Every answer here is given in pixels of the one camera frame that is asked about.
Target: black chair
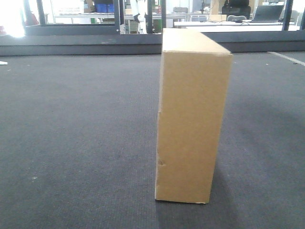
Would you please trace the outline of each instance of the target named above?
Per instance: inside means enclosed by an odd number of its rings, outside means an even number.
[[[250,19],[251,7],[249,6],[249,0],[226,0],[222,7],[222,14],[245,16]]]

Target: box side face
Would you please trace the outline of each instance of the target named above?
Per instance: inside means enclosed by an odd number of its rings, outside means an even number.
[[[208,203],[232,56],[164,52],[162,62],[155,197]]]

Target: bright light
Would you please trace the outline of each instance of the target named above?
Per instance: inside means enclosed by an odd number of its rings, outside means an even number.
[[[15,0],[14,6],[6,0],[0,0],[0,24],[5,28],[7,34],[13,37],[23,37],[24,28],[22,25],[22,0]]]

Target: table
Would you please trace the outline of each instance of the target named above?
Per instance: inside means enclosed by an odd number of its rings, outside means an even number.
[[[187,29],[198,32],[242,32],[242,31],[281,31],[282,25],[261,25],[261,26],[187,26]],[[300,27],[290,25],[289,31],[296,31]]]
[[[79,13],[79,14],[57,14],[54,15],[55,23],[56,18],[71,18],[71,23],[73,24],[73,18],[100,18],[100,19],[114,19],[114,13]],[[153,20],[159,20],[162,16],[160,13],[152,14]],[[125,20],[133,20],[132,15],[125,15]],[[188,20],[188,14],[186,13],[170,13],[166,15],[166,19],[179,19]]]
[[[272,25],[283,25],[282,22],[272,22],[272,23],[251,23],[250,21],[245,21],[243,23],[236,23],[233,21],[177,21],[174,23],[176,28],[186,28],[191,26],[272,26]]]

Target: laptop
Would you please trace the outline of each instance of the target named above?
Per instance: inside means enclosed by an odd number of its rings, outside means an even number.
[[[258,6],[254,18],[250,22],[254,23],[272,23],[280,19],[283,5]]]

